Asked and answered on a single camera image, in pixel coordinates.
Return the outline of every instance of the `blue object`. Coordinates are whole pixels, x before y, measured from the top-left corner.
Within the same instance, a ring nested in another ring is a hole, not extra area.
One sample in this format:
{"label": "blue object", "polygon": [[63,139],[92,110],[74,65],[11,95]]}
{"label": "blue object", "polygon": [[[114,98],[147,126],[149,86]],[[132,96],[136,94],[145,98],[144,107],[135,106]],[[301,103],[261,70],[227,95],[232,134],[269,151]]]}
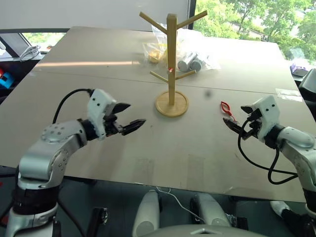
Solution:
{"label": "blue object", "polygon": [[3,85],[5,88],[9,89],[13,84],[14,78],[10,73],[4,73],[0,78],[0,85]]}

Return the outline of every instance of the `black chair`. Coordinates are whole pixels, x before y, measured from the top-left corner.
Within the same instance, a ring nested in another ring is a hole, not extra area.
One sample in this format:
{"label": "black chair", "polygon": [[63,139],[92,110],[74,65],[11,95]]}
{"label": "black chair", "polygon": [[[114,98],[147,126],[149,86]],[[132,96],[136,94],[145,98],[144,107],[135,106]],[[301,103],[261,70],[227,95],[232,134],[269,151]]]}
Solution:
{"label": "black chair", "polygon": [[316,121],[316,69],[311,69],[298,87],[306,105]]}

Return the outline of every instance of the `red scissors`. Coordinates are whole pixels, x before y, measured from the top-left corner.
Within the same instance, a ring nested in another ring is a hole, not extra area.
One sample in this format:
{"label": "red scissors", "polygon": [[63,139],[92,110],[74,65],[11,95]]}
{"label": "red scissors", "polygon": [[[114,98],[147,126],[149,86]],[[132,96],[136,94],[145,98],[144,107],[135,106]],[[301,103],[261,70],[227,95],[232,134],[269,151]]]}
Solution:
{"label": "red scissors", "polygon": [[237,122],[235,117],[233,116],[232,112],[231,112],[231,108],[229,106],[229,104],[227,104],[226,102],[224,101],[221,101],[221,106],[222,106],[222,110],[228,114],[229,116],[231,116],[233,119],[234,119],[234,122]]}

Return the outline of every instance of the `black cable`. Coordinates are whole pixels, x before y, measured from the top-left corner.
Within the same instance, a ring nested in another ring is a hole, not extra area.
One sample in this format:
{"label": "black cable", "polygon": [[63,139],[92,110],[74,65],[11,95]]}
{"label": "black cable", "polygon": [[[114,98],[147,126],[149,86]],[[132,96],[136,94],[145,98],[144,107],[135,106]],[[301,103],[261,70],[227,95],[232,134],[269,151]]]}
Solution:
{"label": "black cable", "polygon": [[80,226],[78,220],[70,213],[70,211],[66,208],[66,206],[60,200],[59,197],[58,197],[57,203],[61,207],[61,209],[66,213],[66,215],[70,218],[70,220],[74,223],[74,225],[77,227],[77,229],[79,230],[81,236],[85,237],[85,233],[84,233],[82,227]]}
{"label": "black cable", "polygon": [[[252,160],[250,160],[250,159],[246,156],[246,154],[243,152],[243,150],[242,150],[242,148],[241,148],[241,145],[240,145],[241,136],[242,136],[242,133],[243,133],[243,131],[244,131],[244,128],[246,127],[246,125],[247,125],[248,122],[249,122],[249,120],[246,120],[246,121],[243,123],[243,125],[241,126],[241,131],[240,131],[240,133],[239,133],[239,135],[238,135],[238,148],[239,148],[239,151],[240,151],[240,153],[242,154],[242,156],[243,156],[250,164],[252,164],[252,165],[254,165],[254,166],[258,167],[258,168],[261,168],[261,169],[270,170],[271,167],[268,168],[268,167],[259,165],[259,164],[255,163],[255,162],[253,162]],[[274,167],[272,167],[271,172],[277,172],[277,173],[282,173],[282,174],[297,175],[296,173],[293,173],[293,172],[274,169]]]}
{"label": "black cable", "polygon": [[9,203],[9,205],[6,207],[4,212],[0,216],[0,226],[6,228],[6,224],[2,223],[2,219],[5,217],[5,215],[9,212],[10,208],[13,206],[13,200]]}
{"label": "black cable", "polygon": [[61,109],[61,107],[63,106],[64,102],[65,102],[71,95],[73,95],[73,94],[75,94],[75,93],[77,93],[77,92],[79,92],[79,91],[86,91],[86,92],[88,92],[88,94],[89,94],[90,96],[91,96],[92,93],[93,93],[93,90],[91,90],[91,89],[77,89],[77,90],[73,90],[72,92],[69,92],[69,93],[62,99],[62,101],[59,103],[59,105],[58,105],[58,107],[57,107],[57,110],[56,110],[56,112],[55,112],[55,115],[54,115],[53,124],[56,123],[58,114],[59,114],[60,109]]}
{"label": "black cable", "polygon": [[270,167],[270,169],[268,171],[268,180],[269,180],[270,183],[275,184],[275,185],[284,184],[284,183],[286,183],[286,182],[298,177],[297,174],[295,174],[295,175],[292,175],[291,177],[288,177],[288,178],[283,179],[283,180],[278,181],[278,182],[275,182],[275,181],[272,180],[272,177],[271,177],[272,176],[272,172],[273,172],[273,169],[274,169],[274,167],[275,167],[275,165],[277,163],[277,159],[278,159],[279,154],[280,154],[280,150],[279,150],[279,148],[276,148],[275,159],[273,160],[273,162],[271,164],[271,167]]}

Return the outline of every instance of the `wooden stand base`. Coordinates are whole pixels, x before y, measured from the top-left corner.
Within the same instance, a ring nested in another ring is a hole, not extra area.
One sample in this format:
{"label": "wooden stand base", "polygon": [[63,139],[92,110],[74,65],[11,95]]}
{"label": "wooden stand base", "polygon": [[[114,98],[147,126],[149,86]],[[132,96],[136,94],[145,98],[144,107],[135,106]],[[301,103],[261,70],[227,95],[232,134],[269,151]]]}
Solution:
{"label": "wooden stand base", "polygon": [[156,109],[161,114],[170,118],[184,114],[189,106],[187,97],[181,92],[176,91],[174,100],[174,105],[169,105],[169,93],[166,91],[156,99]]}

